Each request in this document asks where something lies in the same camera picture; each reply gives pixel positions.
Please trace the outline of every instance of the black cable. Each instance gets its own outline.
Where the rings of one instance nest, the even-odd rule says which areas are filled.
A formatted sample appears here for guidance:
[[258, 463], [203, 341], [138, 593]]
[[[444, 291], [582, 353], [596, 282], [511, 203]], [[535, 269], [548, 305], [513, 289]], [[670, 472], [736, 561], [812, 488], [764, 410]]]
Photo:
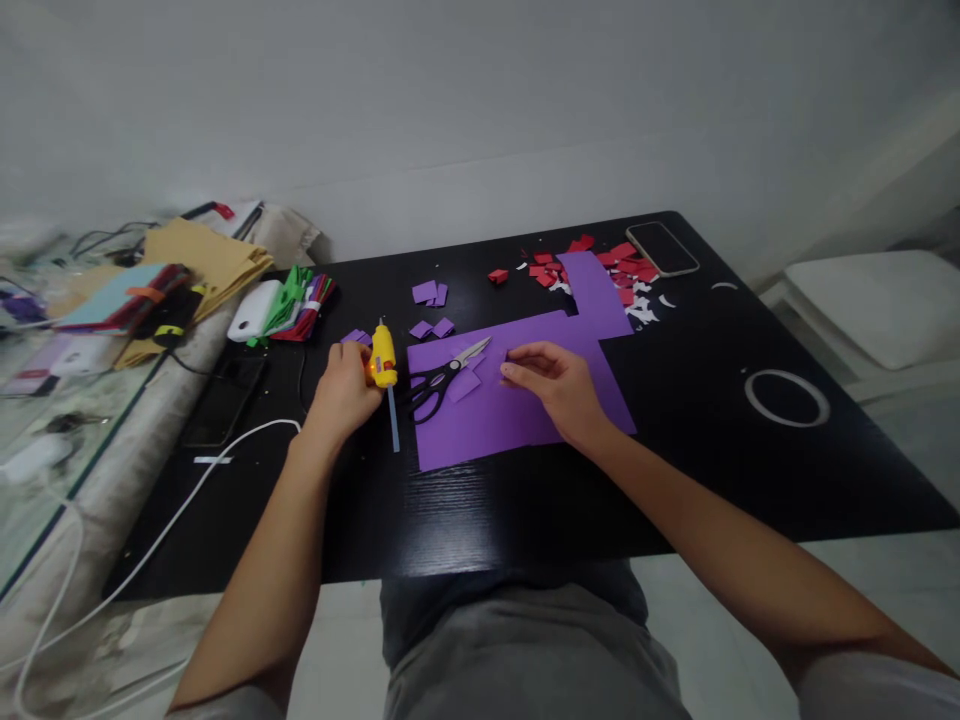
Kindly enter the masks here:
[[171, 349], [168, 349], [165, 354], [166, 354], [166, 355], [169, 355], [171, 358], [173, 358], [173, 361], [174, 361], [177, 365], [179, 365], [180, 367], [182, 367], [184, 370], [189, 370], [190, 372], [192, 372], [192, 373], [194, 373], [194, 374], [196, 374], [196, 375], [206, 375], [207, 377], [213, 378], [214, 380], [223, 380], [224, 382], [232, 382], [232, 381], [229, 380], [228, 378], [225, 378], [223, 375], [217, 375], [216, 373], [206, 372], [206, 371], [204, 371], [204, 370], [197, 370], [196, 368], [190, 367], [190, 366], [187, 365], [183, 360], [180, 359], [180, 356], [177, 355], [177, 354], [173, 351], [172, 348], [171, 348]]
[[[158, 227], [160, 223], [142, 222], [140, 220], [133, 220], [131, 222], [121, 225], [118, 230], [114, 230], [112, 232], [109, 230], [91, 230], [90, 232], [85, 233], [84, 235], [81, 235], [79, 238], [77, 238], [76, 242], [74, 242], [73, 244], [73, 248], [70, 250], [70, 257], [76, 260], [78, 257], [83, 255], [84, 253], [88, 253], [91, 250], [93, 250], [95, 247], [103, 245], [103, 243], [107, 242], [108, 240], [113, 240], [113, 238], [119, 235], [125, 235], [128, 232], [132, 232], [133, 231], [133, 229], [131, 228], [132, 225], [142, 225], [147, 228], [154, 228], [154, 227]], [[107, 237], [100, 238], [96, 242], [91, 243], [90, 245], [88, 245], [87, 247], [81, 250], [80, 243], [82, 243], [91, 235], [106, 235]]]
[[300, 403], [300, 409], [303, 410], [304, 417], [307, 415], [307, 407], [303, 404], [303, 368], [307, 364], [307, 343], [306, 341], [300, 343], [300, 349], [302, 351], [300, 355], [300, 372], [297, 375], [297, 402]]

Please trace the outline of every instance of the black scissors handle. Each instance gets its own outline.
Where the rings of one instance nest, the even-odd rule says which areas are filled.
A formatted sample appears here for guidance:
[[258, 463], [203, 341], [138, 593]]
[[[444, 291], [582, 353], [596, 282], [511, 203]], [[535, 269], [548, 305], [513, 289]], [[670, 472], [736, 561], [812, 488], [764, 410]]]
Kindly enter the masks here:
[[[437, 410], [440, 409], [440, 404], [443, 402], [443, 397], [447, 394], [447, 388], [450, 387], [450, 383], [453, 382], [461, 368], [463, 368], [463, 365], [459, 360], [451, 360], [435, 370], [410, 373], [411, 382], [414, 378], [423, 378], [422, 383], [411, 387], [410, 391], [403, 397], [403, 402], [410, 405], [410, 419], [413, 420], [414, 425], [425, 423], [437, 414]], [[437, 402], [434, 403], [433, 409], [419, 420], [414, 417], [416, 411], [423, 407], [434, 395], [437, 396]]]

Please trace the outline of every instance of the clear tape roll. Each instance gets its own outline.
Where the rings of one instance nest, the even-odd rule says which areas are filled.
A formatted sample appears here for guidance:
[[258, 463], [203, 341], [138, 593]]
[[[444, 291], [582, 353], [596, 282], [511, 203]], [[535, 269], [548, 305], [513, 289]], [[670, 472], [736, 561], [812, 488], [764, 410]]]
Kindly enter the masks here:
[[[817, 403], [817, 417], [812, 422], [800, 423], [796, 420], [788, 420], [787, 418], [782, 418], [776, 413], [771, 412], [763, 406], [760, 402], [760, 399], [757, 397], [757, 394], [753, 390], [753, 381], [760, 377], [761, 375], [772, 375], [774, 377], [780, 377], [784, 380], [789, 380], [790, 382], [796, 383], [808, 393]], [[754, 410], [763, 415], [767, 420], [771, 420], [780, 425], [786, 425], [787, 427], [816, 427], [817, 425], [823, 425], [827, 420], [830, 419], [830, 401], [827, 400], [827, 396], [824, 395], [820, 390], [813, 385], [812, 383], [804, 380], [799, 375], [794, 375], [793, 373], [788, 373], [784, 370], [758, 370], [753, 375], [747, 378], [747, 382], [743, 386], [744, 391], [747, 393], [747, 400], [750, 401], [750, 404], [753, 405]]]

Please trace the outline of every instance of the scissors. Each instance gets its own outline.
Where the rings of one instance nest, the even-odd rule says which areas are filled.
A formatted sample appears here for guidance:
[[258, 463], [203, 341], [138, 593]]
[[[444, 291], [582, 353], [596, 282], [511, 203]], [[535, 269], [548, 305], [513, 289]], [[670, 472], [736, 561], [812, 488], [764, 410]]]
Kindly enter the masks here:
[[[441, 365], [434, 370], [410, 373], [411, 381], [414, 378], [423, 378], [423, 382], [416, 387], [410, 388], [410, 392], [404, 397], [404, 402], [411, 405], [410, 417], [414, 425], [425, 423], [437, 414], [437, 410], [440, 409], [440, 403], [443, 402], [443, 396], [447, 394], [447, 388], [450, 387], [450, 383], [453, 382], [457, 374], [469, 364], [468, 361], [470, 358], [479, 355], [480, 352], [490, 344], [490, 339], [491, 338], [486, 337], [475, 345], [471, 345], [446, 365]], [[434, 404], [433, 410], [427, 413], [425, 417], [419, 420], [416, 419], [413, 416], [414, 413], [423, 407], [434, 395], [437, 396], [437, 402]]]

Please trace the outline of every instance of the gray pants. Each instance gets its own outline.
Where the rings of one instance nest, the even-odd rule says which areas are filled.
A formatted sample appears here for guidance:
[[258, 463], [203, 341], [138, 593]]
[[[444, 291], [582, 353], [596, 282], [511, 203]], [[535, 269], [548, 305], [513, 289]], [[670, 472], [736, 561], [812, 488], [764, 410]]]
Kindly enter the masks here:
[[647, 601], [627, 560], [384, 579], [380, 589], [383, 659], [392, 671], [451, 608], [477, 602], [505, 587], [552, 590], [570, 583], [646, 626]]

